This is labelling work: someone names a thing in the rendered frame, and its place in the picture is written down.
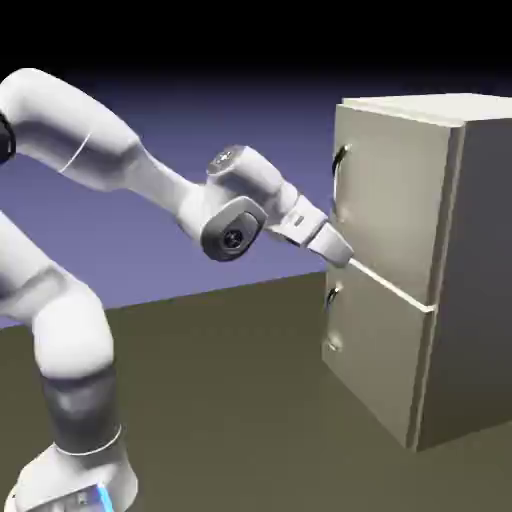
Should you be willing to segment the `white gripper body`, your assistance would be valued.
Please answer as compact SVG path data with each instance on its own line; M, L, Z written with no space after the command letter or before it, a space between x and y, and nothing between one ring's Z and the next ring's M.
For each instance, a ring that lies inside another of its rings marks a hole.
M352 246L330 222L322 225L307 248L334 267L346 267L354 255Z

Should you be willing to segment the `tall beige cabinet door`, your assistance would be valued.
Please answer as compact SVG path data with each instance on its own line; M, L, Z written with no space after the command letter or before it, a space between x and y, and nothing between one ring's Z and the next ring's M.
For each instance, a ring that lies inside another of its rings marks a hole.
M351 144L337 201L355 259L430 305L446 185L463 121L345 101L335 145Z

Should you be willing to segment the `short beige cabinet door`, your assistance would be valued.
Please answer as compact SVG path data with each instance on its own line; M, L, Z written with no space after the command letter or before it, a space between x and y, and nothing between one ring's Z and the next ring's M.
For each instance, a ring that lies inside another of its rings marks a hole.
M326 273L326 293L343 289L333 305L340 352L325 343L333 374L404 447L414 438L421 360L436 307L416 304L350 266Z

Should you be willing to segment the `beige cabinet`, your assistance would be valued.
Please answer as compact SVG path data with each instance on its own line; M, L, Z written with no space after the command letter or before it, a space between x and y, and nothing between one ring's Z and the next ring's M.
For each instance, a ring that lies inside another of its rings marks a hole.
M446 185L414 438L424 450L512 421L512 98L475 93L346 98L463 121ZM406 300L413 297L356 261Z

